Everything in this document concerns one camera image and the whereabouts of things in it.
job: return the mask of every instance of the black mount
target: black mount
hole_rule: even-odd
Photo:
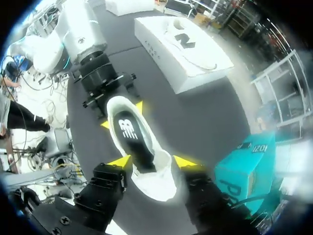
[[[74,82],[81,81],[88,98],[84,108],[91,107],[97,117],[106,118],[105,105],[110,97],[118,92],[139,97],[134,87],[135,74],[117,74],[108,56],[104,52],[95,52],[81,62],[77,71],[72,72]]]
[[[101,163],[93,175],[74,195],[75,206],[56,196],[53,204],[34,208],[31,221],[41,234],[104,234],[126,190],[126,173],[119,166]]]

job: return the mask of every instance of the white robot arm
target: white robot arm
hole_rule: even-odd
[[[107,42],[88,2],[67,0],[48,37],[25,36],[10,46],[10,55],[23,55],[33,62],[37,71],[53,74],[63,71],[69,62],[80,64],[106,47]]]

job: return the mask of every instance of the black round platform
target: black round platform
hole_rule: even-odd
[[[197,159],[213,169],[248,136],[244,111],[227,78],[195,89],[192,94],[174,93],[153,59],[134,37],[134,18],[159,15],[159,12],[115,17],[103,5],[94,11],[107,38],[108,55],[115,70],[136,74],[134,83],[143,100],[143,115],[165,150],[172,155]],[[114,22],[122,24],[122,21],[129,24],[128,30],[122,31],[114,26]],[[100,126],[101,122],[90,108],[83,108],[86,98],[80,82],[69,80],[68,120],[80,165],[89,180],[95,166],[121,156],[109,130]],[[130,179],[128,183],[113,218],[127,234],[191,235],[197,232],[183,204],[153,201]]]

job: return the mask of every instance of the new balance logo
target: new balance logo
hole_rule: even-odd
[[[124,138],[130,138],[130,139],[138,139],[136,133],[134,133],[134,127],[128,119],[125,120],[119,120],[118,124],[123,131]]]

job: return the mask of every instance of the black pants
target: black pants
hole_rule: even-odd
[[[8,129],[26,129],[27,131],[48,132],[50,130],[50,125],[46,124],[42,117],[36,116],[35,118],[35,115],[33,115],[27,108],[14,101],[11,101],[7,127]]]

